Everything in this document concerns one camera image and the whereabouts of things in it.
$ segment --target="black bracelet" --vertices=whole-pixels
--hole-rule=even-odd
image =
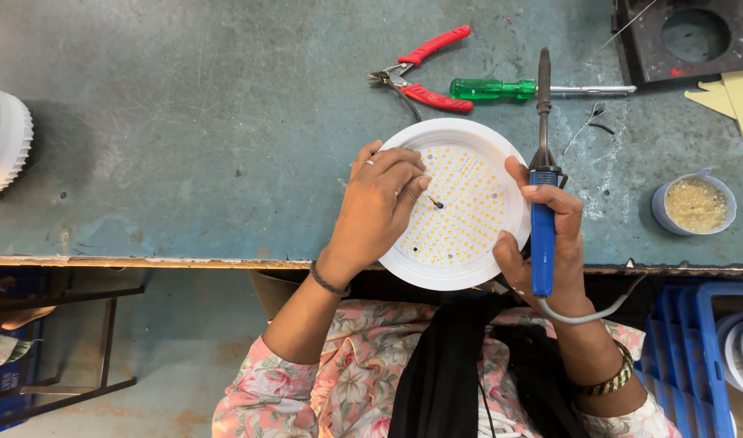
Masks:
[[[312,263],[309,264],[309,274],[312,275],[312,278],[317,281],[317,284],[320,284],[320,286],[324,289],[326,289],[328,292],[331,292],[332,294],[335,294],[336,296],[340,296],[342,298],[346,297],[350,294],[350,285],[347,284],[347,289],[340,291],[339,289],[335,288],[334,286],[326,283],[323,281],[322,278],[318,275],[318,270],[315,268],[315,264],[317,264],[317,260],[313,260]]]
[[[624,344],[615,341],[614,339],[612,341],[614,341],[615,345],[617,345],[623,352],[623,365],[620,367],[618,374],[615,374],[615,377],[604,383],[599,383],[598,385],[573,385],[576,393],[585,395],[604,395],[605,393],[619,390],[623,385],[629,382],[629,379],[631,379],[631,373],[634,372],[634,359],[631,357],[629,349],[626,348]]]

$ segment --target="cardboard piece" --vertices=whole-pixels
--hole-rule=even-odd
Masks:
[[[743,71],[723,73],[722,76],[723,80],[717,82],[699,82],[698,87],[705,92],[692,93],[686,91],[685,97],[720,114],[736,119],[743,139]]]

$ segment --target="small plastic cup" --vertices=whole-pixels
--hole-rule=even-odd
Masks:
[[[722,232],[723,230],[728,228],[729,225],[731,225],[731,222],[733,222],[737,216],[737,200],[734,198],[734,194],[730,190],[728,190],[728,187],[726,186],[726,184],[723,184],[723,182],[717,178],[713,178],[709,176],[709,172],[711,170],[712,169],[708,167],[706,169],[702,169],[699,173],[680,176],[674,181],[669,181],[668,183],[661,185],[658,188],[658,190],[656,190],[656,193],[653,195],[653,202],[652,202],[653,215],[656,217],[656,220],[658,221],[659,224],[661,224],[662,227],[668,229],[670,232],[681,234],[681,235],[705,235],[705,234],[715,234],[717,232]],[[677,181],[680,181],[683,178],[688,178],[688,177],[701,179],[704,182],[712,184],[715,187],[717,187],[719,191],[723,192],[724,195],[726,195],[726,204],[728,205],[728,214],[726,216],[726,222],[723,223],[723,225],[720,225],[719,227],[715,228],[711,232],[707,232],[707,233],[689,232],[688,230],[680,227],[678,224],[675,224],[674,221],[671,220],[671,218],[666,212],[666,205],[665,205],[666,192],[669,190],[669,186],[672,184],[675,184]]]

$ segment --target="blue soldering iron handle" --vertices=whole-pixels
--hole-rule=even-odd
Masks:
[[[555,172],[533,172],[531,184],[558,185]],[[545,204],[531,203],[531,291],[535,295],[553,293],[555,253],[555,212]]]

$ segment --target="black stand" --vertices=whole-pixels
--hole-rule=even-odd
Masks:
[[[32,352],[28,352],[24,357],[20,359],[20,378],[17,381],[17,385],[13,388],[9,388],[8,390],[0,391],[0,399],[24,393],[71,395],[72,397],[67,397],[62,400],[54,401],[52,403],[42,404],[41,406],[27,408],[22,412],[9,414],[5,417],[0,418],[0,427],[3,427],[10,423],[26,420],[31,417],[44,414],[46,412],[55,411],[56,409],[65,408],[66,406],[80,403],[85,400],[90,400],[91,398],[99,397],[107,393],[119,391],[129,386],[134,386],[136,384],[135,377],[124,382],[115,383],[114,385],[107,385],[107,378],[109,377],[109,359],[112,355],[114,314],[118,305],[118,297],[142,293],[144,293],[144,288],[139,287],[135,289],[123,289],[120,291],[112,292],[75,294],[70,292],[59,298],[24,299],[13,300],[10,303],[1,303],[0,313],[12,312],[15,310],[39,309],[41,307],[48,307],[51,305],[79,303],[82,301],[91,301],[97,299],[106,299],[107,308],[106,312],[104,313],[104,322],[101,325],[100,345],[103,348],[99,349],[98,355],[98,384],[96,384],[95,386],[55,386],[56,384],[60,383],[61,376],[55,376],[49,379],[38,380],[34,383],[24,384],[24,379],[28,371],[27,359],[29,357],[32,357]],[[34,324],[29,323],[26,326],[26,340],[30,341],[33,339],[33,337]]]

